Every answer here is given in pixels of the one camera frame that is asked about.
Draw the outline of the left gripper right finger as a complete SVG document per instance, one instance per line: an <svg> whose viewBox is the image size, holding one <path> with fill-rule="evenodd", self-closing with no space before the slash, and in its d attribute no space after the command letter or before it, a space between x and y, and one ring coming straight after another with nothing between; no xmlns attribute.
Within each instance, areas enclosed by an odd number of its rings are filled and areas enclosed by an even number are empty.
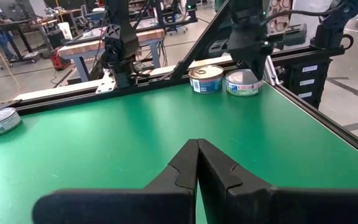
<svg viewBox="0 0 358 224"><path fill-rule="evenodd" d="M358 224L358 189L276 187L199 139L208 224Z"/></svg>

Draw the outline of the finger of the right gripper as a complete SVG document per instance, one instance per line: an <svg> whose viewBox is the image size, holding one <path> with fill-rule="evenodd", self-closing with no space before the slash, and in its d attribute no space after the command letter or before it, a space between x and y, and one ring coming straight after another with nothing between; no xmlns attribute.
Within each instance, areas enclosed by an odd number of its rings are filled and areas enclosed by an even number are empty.
<svg viewBox="0 0 358 224"><path fill-rule="evenodd" d="M266 58L257 58L251 63L250 69L258 80L262 80L264 78L265 62Z"/></svg>

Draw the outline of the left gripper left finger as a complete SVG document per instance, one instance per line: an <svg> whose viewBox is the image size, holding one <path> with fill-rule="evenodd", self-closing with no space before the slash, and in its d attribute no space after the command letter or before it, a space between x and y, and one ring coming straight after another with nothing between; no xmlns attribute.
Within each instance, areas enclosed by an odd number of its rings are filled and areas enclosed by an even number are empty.
<svg viewBox="0 0 358 224"><path fill-rule="evenodd" d="M34 224L195 224L199 146L188 140L142 189L64 189L40 197Z"/></svg>

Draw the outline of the Wild Planet tuna can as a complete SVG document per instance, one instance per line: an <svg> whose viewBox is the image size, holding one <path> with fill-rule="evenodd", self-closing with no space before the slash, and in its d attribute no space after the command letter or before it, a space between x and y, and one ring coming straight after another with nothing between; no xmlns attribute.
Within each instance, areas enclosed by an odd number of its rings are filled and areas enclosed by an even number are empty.
<svg viewBox="0 0 358 224"><path fill-rule="evenodd" d="M210 94L220 91L224 69L217 65L204 65L189 71L190 84L196 93Z"/></svg>

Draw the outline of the black cabinet white labels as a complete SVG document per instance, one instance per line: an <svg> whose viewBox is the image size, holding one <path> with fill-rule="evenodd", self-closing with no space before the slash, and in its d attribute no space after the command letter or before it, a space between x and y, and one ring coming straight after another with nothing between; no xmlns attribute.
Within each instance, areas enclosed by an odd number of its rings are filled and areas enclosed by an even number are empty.
<svg viewBox="0 0 358 224"><path fill-rule="evenodd" d="M330 58L323 58L287 65L280 77L282 85L318 109L331 62Z"/></svg>

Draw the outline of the green table mat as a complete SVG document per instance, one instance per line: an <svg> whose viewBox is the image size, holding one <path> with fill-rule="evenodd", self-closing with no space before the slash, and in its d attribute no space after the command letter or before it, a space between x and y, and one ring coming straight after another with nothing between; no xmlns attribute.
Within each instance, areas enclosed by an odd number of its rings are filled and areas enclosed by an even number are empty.
<svg viewBox="0 0 358 224"><path fill-rule="evenodd" d="M144 187L198 138L273 185L358 188L358 151L273 88L185 84L23 116L0 136L0 224L32 224L54 190Z"/></svg>

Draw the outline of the red tool cart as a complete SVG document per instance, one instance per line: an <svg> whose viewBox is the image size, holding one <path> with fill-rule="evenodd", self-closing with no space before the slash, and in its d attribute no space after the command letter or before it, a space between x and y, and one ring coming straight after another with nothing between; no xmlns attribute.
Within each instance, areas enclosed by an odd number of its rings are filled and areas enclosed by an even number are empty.
<svg viewBox="0 0 358 224"><path fill-rule="evenodd" d="M53 49L49 55L51 63L56 71L62 71L71 64L70 60L64 59L61 56L59 56L58 54L59 49L61 49L61 47L57 47Z"/></svg>

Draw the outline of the grey metal leg workbench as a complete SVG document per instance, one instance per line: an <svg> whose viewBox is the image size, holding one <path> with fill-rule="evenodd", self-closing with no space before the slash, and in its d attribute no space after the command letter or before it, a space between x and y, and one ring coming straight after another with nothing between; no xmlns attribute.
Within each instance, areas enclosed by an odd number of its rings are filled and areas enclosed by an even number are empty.
<svg viewBox="0 0 358 224"><path fill-rule="evenodd" d="M141 46L148 45L152 58L144 58L141 62L152 62L151 66L143 66L143 70L160 68L160 55L158 54L158 45L165 38L163 29L140 32L137 34ZM86 40L80 44L66 45L59 49L58 55L64 59L73 60L78 76L72 76L67 80L69 85L98 80L101 78L102 67L96 61L98 55L104 52L104 42L98 40Z"/></svg>

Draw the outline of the black background desk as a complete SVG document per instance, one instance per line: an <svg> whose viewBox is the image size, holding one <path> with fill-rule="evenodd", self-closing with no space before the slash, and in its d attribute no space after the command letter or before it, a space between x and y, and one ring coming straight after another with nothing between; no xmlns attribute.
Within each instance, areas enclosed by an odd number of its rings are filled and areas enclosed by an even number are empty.
<svg viewBox="0 0 358 224"><path fill-rule="evenodd" d="M40 21L40 22L31 22L30 20L24 20L24 21L16 21L16 22L9 22L5 24L0 24L0 33L4 34L7 37L8 42L12 46L13 50L16 53L17 58L16 59L9 59L8 63L9 65L12 65L13 63L17 62L26 62L30 61L32 63L36 63L40 58L50 58L51 55L53 55L54 48L52 47L49 39L48 34L52 33L52 31L48 31L49 27L54 27L55 30L59 31L60 29L57 27L58 20L52 19L49 21ZM42 37L44 37L45 46L42 48L46 48L44 51L39 51L38 49L33 49L25 37L22 27L28 26L30 29L38 28L39 32L42 34ZM28 53L25 55L22 55L19 49L17 48L17 45L13 41L11 35L9 34L12 31L17 31L19 34L21 40L23 41Z"/></svg>

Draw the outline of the black background rig frame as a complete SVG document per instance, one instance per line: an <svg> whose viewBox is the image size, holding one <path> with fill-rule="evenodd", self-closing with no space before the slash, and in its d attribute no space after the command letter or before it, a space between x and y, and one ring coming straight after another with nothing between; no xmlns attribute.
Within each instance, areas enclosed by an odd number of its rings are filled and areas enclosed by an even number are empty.
<svg viewBox="0 0 358 224"><path fill-rule="evenodd" d="M163 29L188 32L187 24L198 22L197 0L129 0L130 22L136 32Z"/></svg>

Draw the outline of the black aluminium table frame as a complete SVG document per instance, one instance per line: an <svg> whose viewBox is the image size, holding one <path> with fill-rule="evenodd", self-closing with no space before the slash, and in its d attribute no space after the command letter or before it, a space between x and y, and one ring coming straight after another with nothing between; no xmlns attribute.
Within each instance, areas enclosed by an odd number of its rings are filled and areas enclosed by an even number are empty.
<svg viewBox="0 0 358 224"><path fill-rule="evenodd" d="M84 88L80 90L73 90L59 94L52 94L47 96L40 96L31 98L29 100L20 100L14 105L15 109L20 115L28 115L34 113L41 113L49 110L56 110L59 108L65 108L74 105L80 105L83 103L91 103L99 100L107 100L110 98L116 98L120 96L132 95L136 93L143 93L146 91L159 90L162 88L170 88L172 86L184 85L189 83L189 77L187 72L181 72L181 75L177 79L169 80L165 78L165 75L170 73L161 73L156 78L146 78L139 85L124 88L121 90L113 90L103 94L96 94L95 87ZM295 96L289 90L282 86L268 85L269 88L274 89L276 92L283 95L284 98L291 101L298 108L302 109L319 121L328 130L337 134L341 139L347 142L350 146L358 150L358 137L351 132L340 127L336 122L323 115L316 108L310 104Z"/></svg>

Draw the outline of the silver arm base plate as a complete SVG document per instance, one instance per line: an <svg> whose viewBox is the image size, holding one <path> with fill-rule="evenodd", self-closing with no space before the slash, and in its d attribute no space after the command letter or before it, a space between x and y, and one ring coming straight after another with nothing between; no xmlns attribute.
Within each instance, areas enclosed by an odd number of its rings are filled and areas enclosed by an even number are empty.
<svg viewBox="0 0 358 224"><path fill-rule="evenodd" d="M116 87L114 73L109 69L104 69L103 73L104 75L100 79L100 84L95 92L97 95L112 92Z"/></svg>

